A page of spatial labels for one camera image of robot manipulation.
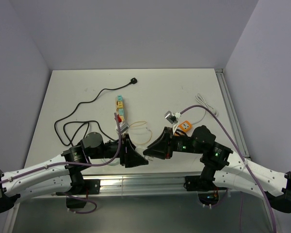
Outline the teal two-tone charger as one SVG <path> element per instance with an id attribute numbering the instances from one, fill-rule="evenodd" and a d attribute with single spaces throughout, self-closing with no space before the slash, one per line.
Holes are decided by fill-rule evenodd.
<path id="1" fill-rule="evenodd" d="M 122 96 L 121 96 L 121 95 L 118 95 L 118 96 L 116 97 L 116 101 L 123 101 Z"/>

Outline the light teal charger with cable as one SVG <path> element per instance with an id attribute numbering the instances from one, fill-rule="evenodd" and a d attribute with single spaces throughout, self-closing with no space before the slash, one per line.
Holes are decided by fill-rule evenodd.
<path id="1" fill-rule="evenodd" d="M 124 113 L 125 113 L 125 112 L 124 112 L 124 109 L 123 109 L 123 108 L 118 108 L 118 114 L 119 114 L 119 115 L 122 115 L 122 116 L 123 116 Z"/>

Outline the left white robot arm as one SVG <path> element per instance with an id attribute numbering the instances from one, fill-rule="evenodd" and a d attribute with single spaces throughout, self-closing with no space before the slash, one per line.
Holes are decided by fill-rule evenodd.
<path id="1" fill-rule="evenodd" d="M 94 167 L 92 159 L 105 159 L 103 166 L 118 158 L 126 168 L 148 165 L 129 135 L 104 142 L 101 134 L 89 133 L 77 145 L 40 164 L 3 172 L 0 169 L 0 213 L 26 199 L 58 193 L 78 195 L 85 192 L 82 171 Z"/>

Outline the yellow two-tone charger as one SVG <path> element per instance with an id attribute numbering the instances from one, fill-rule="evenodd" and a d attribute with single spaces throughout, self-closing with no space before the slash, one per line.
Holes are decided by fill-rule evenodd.
<path id="1" fill-rule="evenodd" d="M 116 107 L 117 107 L 118 109 L 123 109 L 123 108 L 124 108 L 124 103 L 123 103 L 122 101 L 117 101 L 117 102 L 116 102 Z"/>

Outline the beige red power strip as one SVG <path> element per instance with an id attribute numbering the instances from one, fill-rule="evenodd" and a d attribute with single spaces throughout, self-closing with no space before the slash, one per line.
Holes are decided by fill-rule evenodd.
<path id="1" fill-rule="evenodd" d="M 125 112 L 125 108 L 124 108 L 124 99 L 122 97 L 122 95 L 118 95 L 115 98 L 115 107 L 116 107 L 116 114 L 117 114 L 117 118 L 119 120 L 120 123 L 124 122 L 126 120 L 126 112 Z"/>

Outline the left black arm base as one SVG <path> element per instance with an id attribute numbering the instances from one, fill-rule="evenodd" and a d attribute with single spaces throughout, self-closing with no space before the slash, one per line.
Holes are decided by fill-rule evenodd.
<path id="1" fill-rule="evenodd" d="M 77 194 L 57 192 L 57 196 L 66 197 L 67 210 L 79 215 L 93 213 L 97 209 L 97 204 L 89 198 L 90 195 L 97 195 L 100 191 L 100 179 L 84 180 L 80 192 Z M 84 210 L 85 206 L 90 203 L 93 205 L 91 210 Z"/>

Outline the white charger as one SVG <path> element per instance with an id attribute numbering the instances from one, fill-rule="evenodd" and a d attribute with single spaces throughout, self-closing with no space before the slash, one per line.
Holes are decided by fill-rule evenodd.
<path id="1" fill-rule="evenodd" d="M 153 159 L 147 155 L 144 155 L 143 152 L 146 150 L 146 147 L 136 147 L 136 152 L 143 156 L 148 161 L 153 161 Z"/>

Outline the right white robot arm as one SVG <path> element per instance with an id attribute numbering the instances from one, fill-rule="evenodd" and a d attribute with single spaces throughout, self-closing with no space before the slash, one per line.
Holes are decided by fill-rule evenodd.
<path id="1" fill-rule="evenodd" d="M 215 139 L 204 125 L 194 129 L 191 136 L 172 135 L 172 129 L 165 127 L 143 154 L 159 159 L 170 159 L 174 152 L 201 154 L 204 168 L 200 175 L 185 177 L 187 191 L 233 189 L 266 198 L 273 209 L 291 213 L 291 171 L 276 172 L 241 158 Z"/>

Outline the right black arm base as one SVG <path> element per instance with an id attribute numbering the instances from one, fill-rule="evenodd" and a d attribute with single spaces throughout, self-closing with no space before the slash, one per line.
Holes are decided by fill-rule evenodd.
<path id="1" fill-rule="evenodd" d="M 186 191 L 209 192 L 197 194 L 198 200 L 204 205 L 215 205 L 219 201 L 218 187 L 213 183 L 215 170 L 205 166 L 200 175 L 186 176 L 183 187 Z"/>

